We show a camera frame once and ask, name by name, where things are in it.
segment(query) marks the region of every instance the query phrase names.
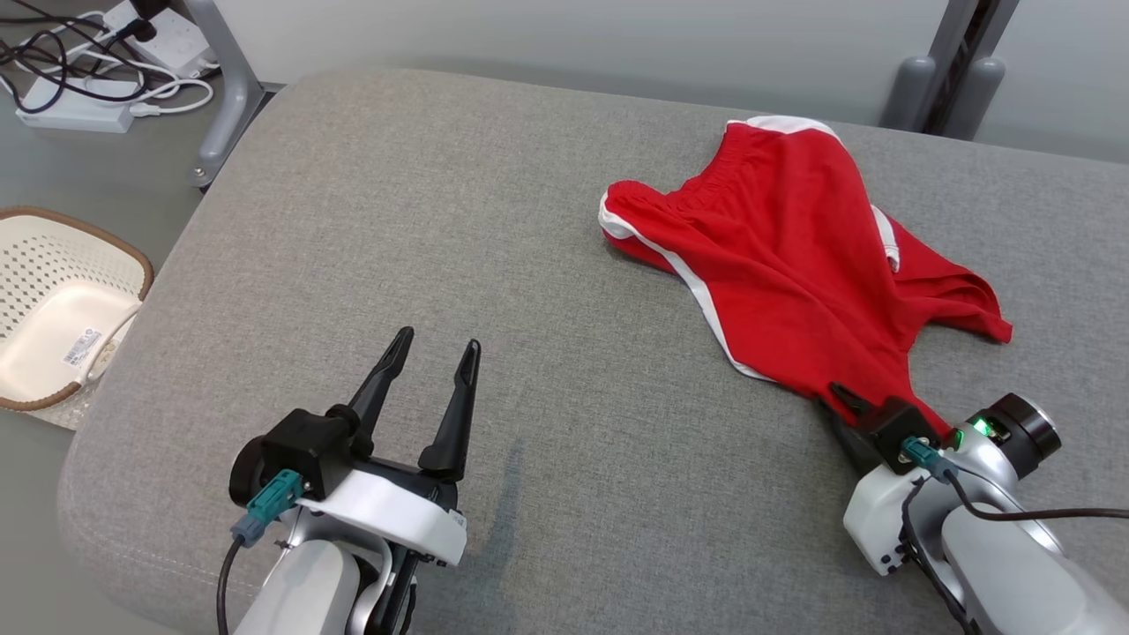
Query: red fabric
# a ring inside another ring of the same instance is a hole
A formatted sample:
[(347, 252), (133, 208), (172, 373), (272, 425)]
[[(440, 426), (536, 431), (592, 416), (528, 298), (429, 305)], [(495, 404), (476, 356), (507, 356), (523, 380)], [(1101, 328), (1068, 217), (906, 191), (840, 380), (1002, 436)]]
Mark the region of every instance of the red fabric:
[[(898, 395), (945, 433), (910, 386), (918, 332), (936, 321), (1012, 338), (984, 280), (893, 221), (901, 267), (891, 271), (855, 162), (820, 130), (730, 123), (715, 159), (682, 189), (624, 181), (605, 206), (706, 282), (735, 360), (806, 397), (839, 405), (832, 381), (875, 403)], [(639, 238), (607, 238), (676, 272)]]

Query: gray fabric tablecloth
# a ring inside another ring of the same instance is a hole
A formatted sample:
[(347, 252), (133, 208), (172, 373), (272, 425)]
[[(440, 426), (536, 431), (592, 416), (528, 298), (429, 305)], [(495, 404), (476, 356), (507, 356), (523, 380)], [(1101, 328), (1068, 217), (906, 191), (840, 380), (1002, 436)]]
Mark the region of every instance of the gray fabric tablecloth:
[[(377, 453), (413, 462), (471, 337), (481, 385), (462, 566), (420, 572), (415, 633), (953, 633), (908, 567), (841, 527), (854, 477), (797, 395), (736, 373), (683, 284), (609, 247), (605, 188), (677, 188), (751, 113), (417, 71), (322, 75), (260, 116), (204, 198), (67, 461), (69, 548), (125, 607), (215, 629), (237, 450), (413, 354)], [(996, 288), (1015, 340), (928, 328), (918, 394), (1008, 391), (1064, 449), (1030, 506), (1129, 506), (1129, 169), (833, 125), (873, 201)], [(1053, 528), (1129, 601), (1126, 528)], [(231, 620), (278, 551), (243, 553)]]

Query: laundry basket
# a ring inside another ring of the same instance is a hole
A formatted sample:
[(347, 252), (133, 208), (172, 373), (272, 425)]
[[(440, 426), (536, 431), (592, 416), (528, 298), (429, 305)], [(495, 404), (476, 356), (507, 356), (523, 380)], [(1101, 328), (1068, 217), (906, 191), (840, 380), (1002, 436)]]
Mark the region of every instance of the laundry basket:
[(75, 429), (151, 284), (149, 259), (116, 236), (0, 209), (0, 408)]

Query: white power adapter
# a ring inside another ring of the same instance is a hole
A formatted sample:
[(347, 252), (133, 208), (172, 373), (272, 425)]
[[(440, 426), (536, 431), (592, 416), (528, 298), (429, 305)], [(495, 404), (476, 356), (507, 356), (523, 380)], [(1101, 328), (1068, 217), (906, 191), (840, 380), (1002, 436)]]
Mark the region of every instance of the white power adapter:
[[(103, 24), (111, 31), (121, 31), (138, 19), (138, 12), (129, 0), (106, 11)], [(126, 37), (125, 42), (138, 50), (149, 62), (167, 68), (177, 77), (189, 79), (200, 77), (208, 64), (216, 62), (216, 54), (208, 45), (208, 40), (200, 27), (182, 17), (173, 9), (154, 16), (149, 24), (157, 36), (148, 42), (139, 42), (137, 37)]]
[[(107, 97), (129, 97), (138, 89), (137, 81), (112, 79), (68, 79), (67, 84)], [(51, 101), (59, 87), (38, 78), (23, 98), (24, 106), (35, 110)], [(100, 102), (71, 90), (63, 90), (59, 101), (42, 113), (30, 114), (17, 108), (16, 115), (32, 128), (87, 130), (90, 132), (125, 132), (133, 123), (130, 104)]]

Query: basket handle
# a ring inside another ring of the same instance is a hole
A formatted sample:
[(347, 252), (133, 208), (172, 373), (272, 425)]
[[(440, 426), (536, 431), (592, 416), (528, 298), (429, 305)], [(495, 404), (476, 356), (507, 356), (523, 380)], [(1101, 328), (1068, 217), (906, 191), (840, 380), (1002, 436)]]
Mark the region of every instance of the basket handle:
[(117, 331), (121, 331), (122, 327), (132, 320), (140, 308), (140, 302), (126, 308), (125, 312), (117, 318), (117, 321), (114, 322), (114, 327), (106, 334), (106, 339), (103, 340), (102, 346), (99, 346), (97, 350), (91, 350), (87, 354), (86, 359), (82, 360), (82, 365), (79, 366), (78, 379), (75, 380), (79, 385), (84, 385), (86, 382), (90, 381), (90, 373), (94, 372), (94, 365), (98, 362), (98, 357), (102, 357), (102, 351), (105, 350), (110, 342), (114, 341), (114, 336), (117, 334)]

